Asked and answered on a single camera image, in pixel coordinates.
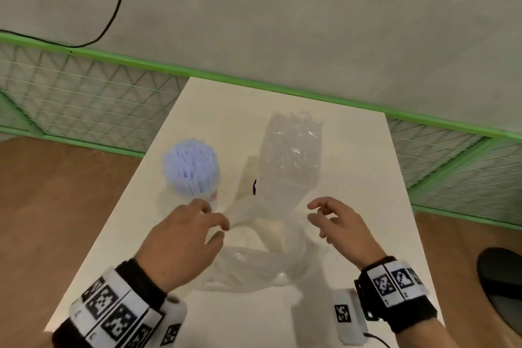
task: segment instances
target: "black cable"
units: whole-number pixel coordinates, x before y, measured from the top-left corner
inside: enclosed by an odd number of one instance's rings
[[[35,37],[35,36],[24,35],[23,33],[13,32],[12,30],[0,29],[0,32],[9,33],[11,35],[27,37],[29,39],[33,39],[33,40],[37,40],[37,41],[43,41],[44,43],[53,44],[55,46],[62,46],[62,47],[68,47],[68,48],[82,48],[82,47],[90,46],[91,44],[96,43],[105,35],[105,33],[107,33],[108,29],[111,27],[114,19],[116,18],[116,15],[118,14],[121,3],[122,3],[122,0],[118,0],[118,2],[116,3],[116,8],[114,9],[114,13],[112,13],[111,19],[108,21],[108,24],[106,25],[105,29],[101,32],[101,34],[98,37],[92,41],[88,41],[87,43],[80,44],[78,46],[68,46],[67,44],[56,43],[55,41],[49,41],[49,40],[41,39],[41,38]]]
[[[384,341],[382,338],[376,336],[375,334],[372,334],[372,333],[363,333],[366,337],[369,337],[369,338],[375,338],[376,340],[379,340],[380,342],[382,342],[382,344],[384,344],[385,346],[387,346],[388,348],[392,348],[390,347],[388,344],[386,344],[386,341]]]

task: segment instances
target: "tabletop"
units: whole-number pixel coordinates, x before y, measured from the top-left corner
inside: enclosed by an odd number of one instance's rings
[[[107,267],[132,257],[149,230],[181,203],[161,169],[161,156],[169,147],[191,138],[214,147],[221,169],[216,210],[222,211],[251,194],[271,115],[302,111],[323,122],[323,149],[319,183],[297,210],[305,211],[311,199],[324,195],[352,206],[387,253],[409,261],[439,308],[384,114],[193,77],[45,330],[55,330],[68,316],[70,303]],[[193,291],[184,299],[188,315],[176,347],[342,346],[330,289],[353,287],[358,275],[355,266],[329,247],[322,272],[298,286],[253,293]],[[396,346],[383,322],[369,322],[369,331]],[[368,346],[380,343],[370,341]]]

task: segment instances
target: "green fence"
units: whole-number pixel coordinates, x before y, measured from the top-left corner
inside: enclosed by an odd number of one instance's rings
[[[414,210],[522,229],[522,135],[0,34],[0,132],[143,157],[188,77],[382,111]]]

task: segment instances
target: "blue straw bundle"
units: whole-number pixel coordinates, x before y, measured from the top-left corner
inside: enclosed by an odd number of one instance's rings
[[[207,193],[218,184],[218,157],[201,141],[182,141],[163,154],[163,173],[181,194]]]

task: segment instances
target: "brown floor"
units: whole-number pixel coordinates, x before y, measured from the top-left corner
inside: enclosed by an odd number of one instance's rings
[[[139,160],[29,138],[0,143],[0,346],[51,346],[43,330]],[[462,348],[522,347],[475,274],[478,253],[522,253],[522,232],[417,216],[450,333]]]

